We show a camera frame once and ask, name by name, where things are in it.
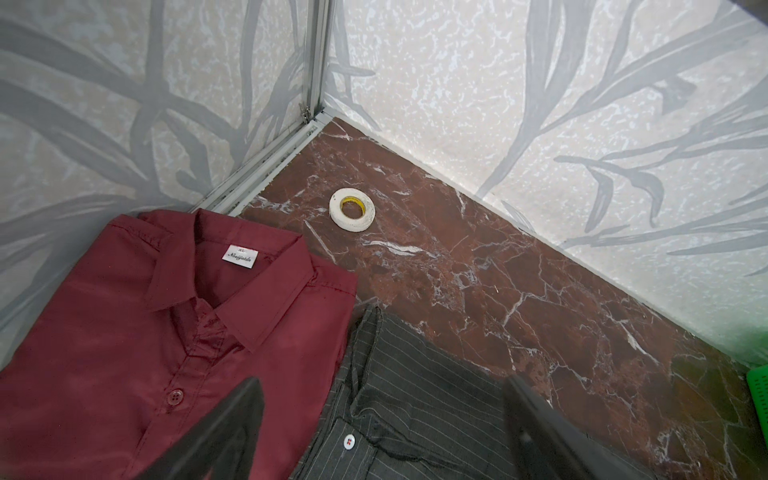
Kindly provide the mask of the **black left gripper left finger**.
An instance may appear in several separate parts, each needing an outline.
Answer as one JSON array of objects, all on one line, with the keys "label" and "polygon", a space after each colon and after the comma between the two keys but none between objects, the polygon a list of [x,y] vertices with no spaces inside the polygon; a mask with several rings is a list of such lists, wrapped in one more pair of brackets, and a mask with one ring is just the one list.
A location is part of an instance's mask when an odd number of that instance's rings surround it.
[{"label": "black left gripper left finger", "polygon": [[256,378],[247,378],[138,476],[140,479],[247,479],[264,412]]}]

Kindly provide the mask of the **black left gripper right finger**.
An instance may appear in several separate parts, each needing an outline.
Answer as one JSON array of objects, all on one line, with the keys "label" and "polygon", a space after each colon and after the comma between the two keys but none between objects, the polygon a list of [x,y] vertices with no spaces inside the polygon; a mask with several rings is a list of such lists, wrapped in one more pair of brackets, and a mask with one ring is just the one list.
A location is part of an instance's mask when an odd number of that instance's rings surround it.
[{"label": "black left gripper right finger", "polygon": [[584,434],[520,377],[502,382],[509,448],[522,479],[652,479],[654,473]]}]

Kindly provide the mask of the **dark grey striped shirt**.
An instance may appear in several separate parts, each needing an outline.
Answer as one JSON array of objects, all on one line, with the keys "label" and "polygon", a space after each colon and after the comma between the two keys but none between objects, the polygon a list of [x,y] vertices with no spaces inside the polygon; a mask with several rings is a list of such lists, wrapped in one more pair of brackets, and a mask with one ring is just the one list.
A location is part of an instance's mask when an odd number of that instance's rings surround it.
[{"label": "dark grey striped shirt", "polygon": [[297,479],[522,479],[502,382],[369,305]]}]

